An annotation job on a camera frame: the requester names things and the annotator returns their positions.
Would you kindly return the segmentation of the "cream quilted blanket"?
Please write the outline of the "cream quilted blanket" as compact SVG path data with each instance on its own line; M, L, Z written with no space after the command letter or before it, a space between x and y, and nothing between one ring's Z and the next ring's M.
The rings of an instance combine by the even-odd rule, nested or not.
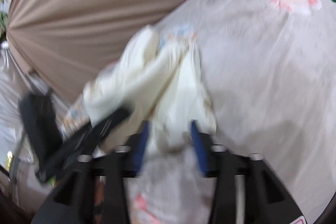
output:
M139 30L127 43L119 61L86 83L67 111L61 131L73 135L85 124L97 125L122 105L131 116L117 126L100 148L109 152L150 122L147 158L183 149L190 141L190 124L214 134L217 122L202 83L197 34L177 29L161 36L152 26Z

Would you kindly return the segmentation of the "grey floral bed cover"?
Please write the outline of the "grey floral bed cover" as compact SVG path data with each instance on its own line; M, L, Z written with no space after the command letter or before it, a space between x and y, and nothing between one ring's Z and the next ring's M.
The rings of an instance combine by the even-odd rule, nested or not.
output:
M258 152L308 223L335 223L335 3L188 0L157 24L198 33L218 139Z

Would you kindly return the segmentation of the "beige fabric sheet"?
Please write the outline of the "beige fabric sheet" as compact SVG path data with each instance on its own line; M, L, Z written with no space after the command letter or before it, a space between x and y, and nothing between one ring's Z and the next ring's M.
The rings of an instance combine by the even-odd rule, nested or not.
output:
M185 0L12 0L6 38L23 70L64 100L116 61L129 39Z

